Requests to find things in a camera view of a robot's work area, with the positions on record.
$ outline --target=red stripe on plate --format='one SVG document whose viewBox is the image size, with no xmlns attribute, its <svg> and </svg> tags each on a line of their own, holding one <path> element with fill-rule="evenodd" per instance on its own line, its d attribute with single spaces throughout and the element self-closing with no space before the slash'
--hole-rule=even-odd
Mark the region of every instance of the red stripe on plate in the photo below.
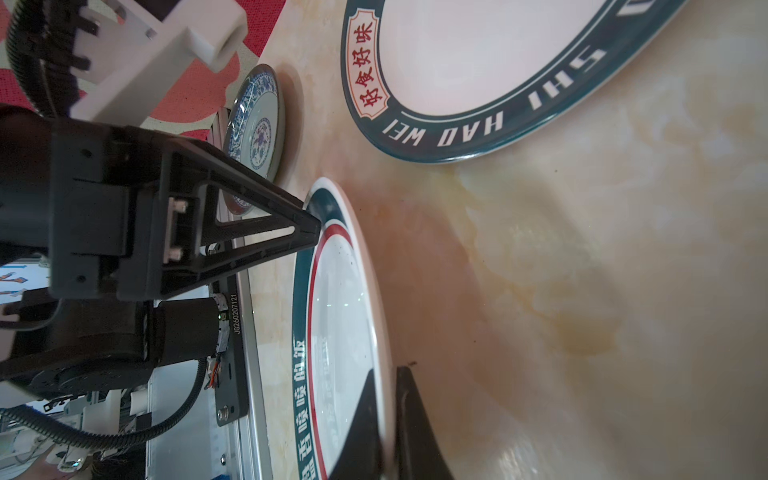
<svg viewBox="0 0 768 480">
<path fill-rule="evenodd" d="M 312 262 L 312 275 L 310 277 L 310 301 L 306 308 L 306 374 L 310 381 L 310 411 L 312 412 L 312 430 L 315 432 L 315 450 L 317 450 L 317 462 L 319 463 L 320 476 L 323 480 L 328 480 L 326 464 L 323 461 L 323 450 L 320 448 L 320 437 L 317 434 L 317 414 L 315 413 L 315 390 L 312 384 L 312 299 L 315 295 L 315 275 L 317 274 L 317 264 L 320 262 L 320 254 L 330 237 L 334 235 L 341 236 L 352 246 L 352 240 L 349 238 L 349 232 L 344 227 L 335 223 L 323 233 L 315 253 L 315 260 Z"/>
</svg>

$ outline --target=blue and white porcelain plate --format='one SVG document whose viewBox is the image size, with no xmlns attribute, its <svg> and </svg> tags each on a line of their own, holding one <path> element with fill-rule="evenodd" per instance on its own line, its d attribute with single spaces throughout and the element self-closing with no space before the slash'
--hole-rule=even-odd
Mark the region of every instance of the blue and white porcelain plate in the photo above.
<svg viewBox="0 0 768 480">
<path fill-rule="evenodd" d="M 257 65 L 237 92 L 223 150 L 272 181 L 280 165 L 284 133 L 285 107 L 277 76 L 269 65 Z M 230 194 L 224 194 L 224 201 L 234 215 L 244 215 L 253 209 Z"/>
<path fill-rule="evenodd" d="M 630 61 L 685 0 L 348 0 L 358 128 L 407 161 L 459 161 L 548 123 Z"/>
</svg>

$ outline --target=marble countertop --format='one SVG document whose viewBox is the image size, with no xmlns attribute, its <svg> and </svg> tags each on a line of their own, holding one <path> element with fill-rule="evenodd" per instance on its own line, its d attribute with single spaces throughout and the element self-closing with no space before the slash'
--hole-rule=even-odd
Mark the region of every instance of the marble countertop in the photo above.
<svg viewBox="0 0 768 480">
<path fill-rule="evenodd" d="M 288 0 L 260 58 L 276 182 L 351 200 L 454 476 L 766 478 L 768 2 L 690 0 L 562 118 L 443 166 L 355 126 L 345 4 Z M 274 478 L 299 478 L 294 257 L 250 271 Z"/>
</svg>

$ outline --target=ceramic plate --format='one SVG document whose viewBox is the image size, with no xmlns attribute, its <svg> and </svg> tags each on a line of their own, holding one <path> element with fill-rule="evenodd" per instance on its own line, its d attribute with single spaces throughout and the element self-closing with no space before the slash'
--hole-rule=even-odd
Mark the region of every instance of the ceramic plate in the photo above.
<svg viewBox="0 0 768 480">
<path fill-rule="evenodd" d="M 385 468 L 394 459 L 395 390 L 379 288 L 346 195 L 327 178 L 305 208 L 320 242 L 296 255 L 293 412 L 300 478 L 326 479 L 339 459 L 369 371 Z"/>
<path fill-rule="evenodd" d="M 277 76 L 269 65 L 257 65 L 237 92 L 222 150 L 272 181 L 280 165 L 284 137 L 285 106 Z M 253 209 L 230 194 L 224 194 L 224 202 L 234 215 Z"/>
<path fill-rule="evenodd" d="M 348 0 L 341 69 L 363 134 L 393 157 L 477 157 L 597 89 L 685 0 Z"/>
</svg>

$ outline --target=red label on plate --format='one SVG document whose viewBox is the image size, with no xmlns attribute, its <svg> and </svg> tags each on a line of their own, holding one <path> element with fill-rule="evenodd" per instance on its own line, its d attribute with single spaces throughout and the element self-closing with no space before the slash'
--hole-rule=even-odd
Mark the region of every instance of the red label on plate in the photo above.
<svg viewBox="0 0 768 480">
<path fill-rule="evenodd" d="M 346 76 L 357 114 L 371 120 L 387 109 L 389 92 L 379 71 L 379 19 L 373 10 L 358 8 L 349 18 L 346 39 Z"/>
</svg>

